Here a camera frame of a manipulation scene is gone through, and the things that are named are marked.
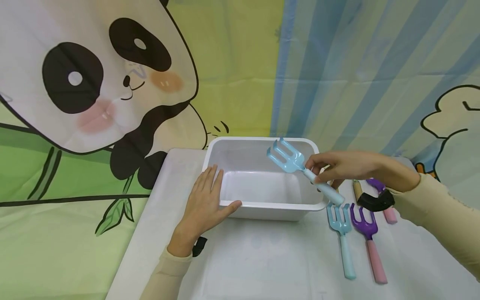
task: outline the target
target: panda eye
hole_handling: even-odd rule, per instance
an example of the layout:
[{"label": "panda eye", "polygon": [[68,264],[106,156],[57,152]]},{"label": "panda eye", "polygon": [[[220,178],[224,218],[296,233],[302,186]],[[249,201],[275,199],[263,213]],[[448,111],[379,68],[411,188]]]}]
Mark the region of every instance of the panda eye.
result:
[{"label": "panda eye", "polygon": [[113,21],[108,30],[115,51],[126,60],[165,72],[172,65],[172,58],[162,42],[138,22],[120,18]]},{"label": "panda eye", "polygon": [[68,74],[68,82],[73,86],[81,84],[83,79],[83,76],[77,71],[73,71]]},{"label": "panda eye", "polygon": [[139,38],[134,39],[133,43],[135,44],[135,46],[137,46],[138,48],[140,48],[142,50],[147,49],[147,46],[145,45],[145,43]]},{"label": "panda eye", "polygon": [[47,53],[42,76],[53,104],[65,113],[76,114],[89,109],[100,95],[103,66],[87,48],[66,42]]}]

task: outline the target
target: sleeve cuff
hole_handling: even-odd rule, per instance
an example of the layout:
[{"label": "sleeve cuff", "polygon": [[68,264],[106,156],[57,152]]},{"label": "sleeve cuff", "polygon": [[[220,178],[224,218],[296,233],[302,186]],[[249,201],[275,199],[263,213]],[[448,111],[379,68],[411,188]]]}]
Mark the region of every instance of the sleeve cuff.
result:
[{"label": "sleeve cuff", "polygon": [[445,201],[448,189],[428,174],[420,174],[420,183],[413,190],[398,192],[388,188],[395,200],[395,209],[403,219],[422,226],[428,214]]},{"label": "sleeve cuff", "polygon": [[160,262],[156,273],[163,273],[170,276],[183,276],[187,273],[187,270],[192,262],[192,254],[187,257],[176,257],[170,254],[165,248],[160,255]]}]

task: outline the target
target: left hand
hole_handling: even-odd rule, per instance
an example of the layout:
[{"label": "left hand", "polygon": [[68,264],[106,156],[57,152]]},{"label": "left hand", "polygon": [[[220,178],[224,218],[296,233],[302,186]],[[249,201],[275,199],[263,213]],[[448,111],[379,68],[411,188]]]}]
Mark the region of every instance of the left hand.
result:
[{"label": "left hand", "polygon": [[208,167],[193,185],[183,218],[175,228],[167,247],[170,254],[177,257],[189,256],[197,239],[204,232],[220,224],[241,206],[241,201],[234,201],[224,209],[219,209],[223,170],[218,172],[214,182],[216,170],[216,165]]}]

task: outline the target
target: fabric backdrop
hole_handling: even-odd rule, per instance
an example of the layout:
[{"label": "fabric backdrop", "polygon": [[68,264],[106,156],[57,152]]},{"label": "fabric backdrop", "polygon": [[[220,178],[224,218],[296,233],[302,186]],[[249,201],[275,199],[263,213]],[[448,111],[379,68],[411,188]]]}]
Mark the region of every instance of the fabric backdrop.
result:
[{"label": "fabric backdrop", "polygon": [[1,299],[106,296],[171,148],[302,136],[479,207],[477,0],[0,0]]}]

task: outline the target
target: hand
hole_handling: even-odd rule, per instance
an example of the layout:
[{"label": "hand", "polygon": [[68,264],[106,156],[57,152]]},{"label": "hand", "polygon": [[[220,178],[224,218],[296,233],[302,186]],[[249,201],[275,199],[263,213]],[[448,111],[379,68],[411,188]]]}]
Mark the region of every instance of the hand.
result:
[{"label": "hand", "polygon": [[364,180],[373,177],[387,187],[406,192],[415,188],[420,181],[417,172],[388,156],[372,152],[314,154],[308,159],[305,167],[317,175],[315,179],[317,183],[333,180],[334,189],[337,189],[345,179]]},{"label": "hand", "polygon": [[204,232],[220,224],[241,206],[241,201],[234,201],[219,210],[223,170],[218,172],[214,182],[216,169],[216,165],[208,167],[193,185],[183,218],[167,247],[170,254],[177,257],[189,256],[193,245]]}]

